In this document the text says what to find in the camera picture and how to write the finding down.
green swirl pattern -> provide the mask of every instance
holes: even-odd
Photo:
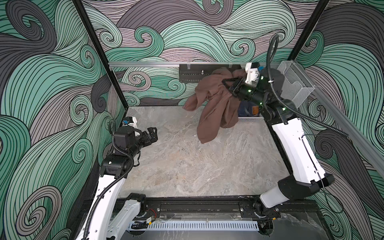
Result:
[[[152,43],[145,48],[121,47],[113,48],[105,52],[109,61],[138,61],[145,57],[159,56],[164,49],[164,41],[155,30],[141,26],[135,31],[135,38],[138,42],[144,42],[142,34],[148,33],[152,37]]]
[[[296,21],[290,8],[283,1],[248,1],[214,29],[230,46],[237,39],[257,39],[267,33],[278,31],[284,36],[283,47],[296,33]]]
[[[324,51],[324,37],[321,32],[314,31],[305,43],[305,46],[309,46],[312,40],[316,40],[315,49],[310,53],[300,51],[296,59],[304,68],[314,65],[320,59]]]
[[[19,119],[0,115],[0,192],[6,192],[18,163],[31,147],[27,127]],[[5,194],[0,194],[0,214],[3,216]],[[0,218],[3,231],[3,218]]]
[[[249,38],[239,39],[228,50],[227,44],[211,26],[199,21],[181,21],[161,32],[164,49],[190,47],[208,54],[217,61],[250,61],[255,53],[255,44]],[[246,44],[248,51],[241,51],[238,46]]]
[[[89,45],[84,45],[81,53],[85,67],[57,55],[34,56],[24,61],[4,90],[1,112],[30,127],[38,110],[54,95],[68,88],[95,83],[101,75],[100,60]]]

gray marble surface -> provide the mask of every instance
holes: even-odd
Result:
[[[129,108],[127,116],[137,118],[140,130],[157,127],[159,140],[142,149],[140,166],[129,173],[119,197],[261,194],[288,176],[264,121],[220,128],[213,141],[201,144],[196,127],[202,110]]]

brown cloth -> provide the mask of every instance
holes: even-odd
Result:
[[[233,127],[238,121],[237,109],[240,100],[233,97],[223,85],[222,80],[244,76],[244,69],[235,70],[233,74],[226,68],[220,68],[200,80],[195,88],[195,94],[188,98],[184,109],[194,111],[205,100],[209,100],[200,116],[197,126],[197,137],[201,143],[212,141],[218,130]]]

patterned wall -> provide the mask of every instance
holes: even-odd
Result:
[[[298,56],[307,73],[384,155],[384,2],[356,1],[324,11]],[[311,95],[300,107],[338,124]],[[384,239],[384,180],[354,143],[305,121],[316,157],[335,183],[314,195],[335,239]]]
[[[68,239],[124,109],[71,0],[0,1],[0,239]]]
[[[284,36],[287,59],[317,1],[83,0],[109,61],[265,61],[269,40]],[[183,105],[195,83],[177,68],[115,68],[131,106]]]

